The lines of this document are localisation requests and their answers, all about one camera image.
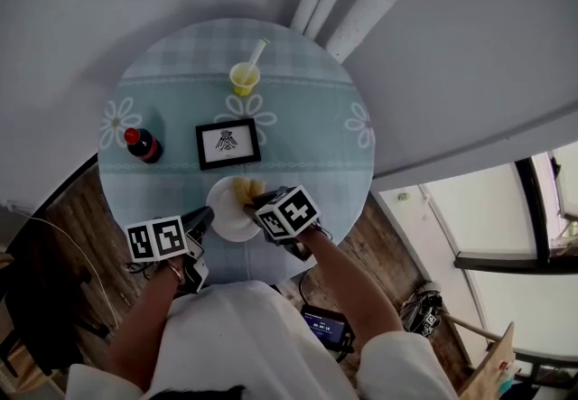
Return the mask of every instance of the checkered tablecloth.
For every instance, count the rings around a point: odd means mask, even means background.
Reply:
[[[232,93],[228,72],[257,40],[271,43],[261,81],[247,98]],[[256,121],[262,161],[202,172],[195,126],[244,117]],[[127,127],[148,129],[163,145],[156,164],[126,149]],[[331,55],[282,26],[246,19],[194,24],[144,52],[105,106],[98,164],[108,204],[124,225],[181,215],[206,204],[215,182],[232,174],[269,190],[302,184],[339,243],[358,218],[373,174],[375,136],[351,79]],[[257,279],[274,284],[309,268],[263,235],[229,243],[204,238],[210,283]]]

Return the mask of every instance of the daisy print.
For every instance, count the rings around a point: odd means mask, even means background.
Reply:
[[[129,114],[133,107],[134,100],[131,97],[125,98],[120,105],[109,100],[105,106],[105,116],[102,118],[100,126],[100,140],[98,146],[101,150],[106,150],[113,142],[117,141],[118,146],[126,147],[125,131],[128,127],[136,127],[143,118],[138,114]]]
[[[255,120],[256,136],[259,146],[267,143],[267,135],[261,127],[272,126],[277,122],[277,116],[270,111],[260,111],[263,106],[263,97],[259,94],[251,95],[247,102],[237,95],[229,95],[225,100],[229,113],[215,116],[214,122],[234,121],[237,119],[247,119],[252,117]]]
[[[359,132],[359,148],[368,148],[376,142],[376,135],[369,122],[368,112],[359,103],[351,103],[351,112],[355,117],[350,117],[345,121],[345,128],[351,132]]]

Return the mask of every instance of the framed artwork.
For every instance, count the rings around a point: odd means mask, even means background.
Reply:
[[[197,126],[195,130],[202,171],[261,161],[253,119]]]

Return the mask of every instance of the wooden stick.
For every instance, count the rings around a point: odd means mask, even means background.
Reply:
[[[476,326],[473,326],[464,320],[460,320],[459,318],[455,318],[455,317],[451,316],[449,313],[444,312],[443,317],[449,321],[452,321],[453,324],[460,325],[463,328],[465,328],[466,330],[470,330],[471,332],[475,332],[476,334],[480,334],[484,338],[489,339],[489,340],[493,340],[494,342],[498,342],[499,340],[502,339],[502,337],[499,336],[498,334],[494,334],[493,332],[489,332],[489,331],[477,328]]]

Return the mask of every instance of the red bottle cap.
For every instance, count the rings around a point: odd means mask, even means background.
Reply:
[[[128,127],[125,131],[125,140],[128,144],[137,144],[138,141],[141,139],[138,130],[134,129],[133,127]]]

